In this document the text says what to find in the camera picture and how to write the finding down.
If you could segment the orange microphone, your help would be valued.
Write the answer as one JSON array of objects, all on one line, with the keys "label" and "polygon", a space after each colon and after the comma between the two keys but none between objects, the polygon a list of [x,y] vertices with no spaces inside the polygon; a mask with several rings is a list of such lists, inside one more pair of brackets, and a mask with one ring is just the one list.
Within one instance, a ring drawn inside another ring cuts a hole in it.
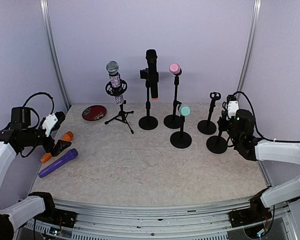
[{"label": "orange microphone", "polygon": [[[71,142],[74,138],[74,134],[71,131],[66,132],[63,137],[61,138],[62,141]],[[46,153],[42,158],[41,162],[46,163],[52,157],[51,153]]]}]

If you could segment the purple microphone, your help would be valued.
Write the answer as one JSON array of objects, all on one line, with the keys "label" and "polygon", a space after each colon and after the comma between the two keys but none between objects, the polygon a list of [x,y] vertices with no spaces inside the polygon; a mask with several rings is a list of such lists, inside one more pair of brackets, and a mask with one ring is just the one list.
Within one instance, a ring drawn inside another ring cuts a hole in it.
[{"label": "purple microphone", "polygon": [[38,173],[39,178],[46,177],[56,169],[60,168],[67,162],[74,160],[79,155],[78,151],[75,148],[70,149],[65,155],[51,163],[49,166],[44,168],[42,171]]}]

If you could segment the black round-base stand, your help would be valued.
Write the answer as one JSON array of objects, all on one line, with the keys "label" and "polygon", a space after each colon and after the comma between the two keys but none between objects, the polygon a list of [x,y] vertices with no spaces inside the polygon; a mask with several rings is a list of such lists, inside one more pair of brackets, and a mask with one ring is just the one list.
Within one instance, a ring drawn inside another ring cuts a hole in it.
[{"label": "black round-base stand", "polygon": [[213,123],[211,121],[212,118],[212,114],[214,112],[214,108],[216,106],[216,101],[219,101],[221,99],[221,94],[219,92],[211,92],[209,95],[211,101],[210,101],[210,105],[209,105],[209,110],[208,110],[208,117],[206,120],[201,120],[198,124],[197,124],[197,129],[205,135],[213,135],[216,130],[217,127],[215,125],[215,123]]}]

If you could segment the teal microphone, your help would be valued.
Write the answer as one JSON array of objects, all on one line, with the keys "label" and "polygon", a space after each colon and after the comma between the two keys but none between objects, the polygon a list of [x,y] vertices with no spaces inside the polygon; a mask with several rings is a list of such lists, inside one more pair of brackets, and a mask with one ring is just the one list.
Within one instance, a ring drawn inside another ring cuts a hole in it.
[{"label": "teal microphone", "polygon": [[191,114],[191,108],[187,104],[180,104],[178,106],[180,116],[187,117]]}]

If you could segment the pink microphone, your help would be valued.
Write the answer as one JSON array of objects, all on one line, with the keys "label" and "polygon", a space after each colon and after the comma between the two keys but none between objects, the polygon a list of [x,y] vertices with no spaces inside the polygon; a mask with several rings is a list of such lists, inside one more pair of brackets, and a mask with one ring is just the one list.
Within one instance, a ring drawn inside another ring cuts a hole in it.
[{"label": "pink microphone", "polygon": [[171,63],[169,65],[169,71],[175,76],[179,76],[182,74],[182,69],[178,63]]}]

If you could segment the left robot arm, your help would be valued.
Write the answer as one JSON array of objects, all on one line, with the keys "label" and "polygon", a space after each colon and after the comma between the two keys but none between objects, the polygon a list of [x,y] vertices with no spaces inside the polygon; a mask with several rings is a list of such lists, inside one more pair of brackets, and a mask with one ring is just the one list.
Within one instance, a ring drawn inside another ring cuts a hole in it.
[{"label": "left robot arm", "polygon": [[[66,118],[63,111],[52,110],[46,117],[38,118],[35,125],[31,124],[32,114],[37,112],[25,103],[14,107],[10,122],[0,130],[0,189],[10,165],[25,148],[35,150],[41,146],[46,153],[56,157],[71,146],[71,142],[55,141],[51,136]],[[0,240],[13,239],[15,232],[36,216],[44,217],[51,223],[60,218],[60,211],[55,207],[50,193],[33,192],[24,200],[0,210]]]}]

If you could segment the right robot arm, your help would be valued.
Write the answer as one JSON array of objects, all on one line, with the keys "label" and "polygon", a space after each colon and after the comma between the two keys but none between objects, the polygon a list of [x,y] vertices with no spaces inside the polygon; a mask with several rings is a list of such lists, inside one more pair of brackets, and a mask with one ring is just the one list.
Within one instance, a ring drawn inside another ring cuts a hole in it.
[{"label": "right robot arm", "polygon": [[[219,128],[228,134],[234,150],[249,161],[271,161],[300,166],[300,140],[264,137],[258,130],[254,109],[240,108],[238,94],[244,95],[244,92],[236,91],[226,97],[218,120]],[[247,208],[245,216],[250,222],[256,222],[276,204],[299,198],[300,176],[257,193],[250,199],[250,207]]]}]

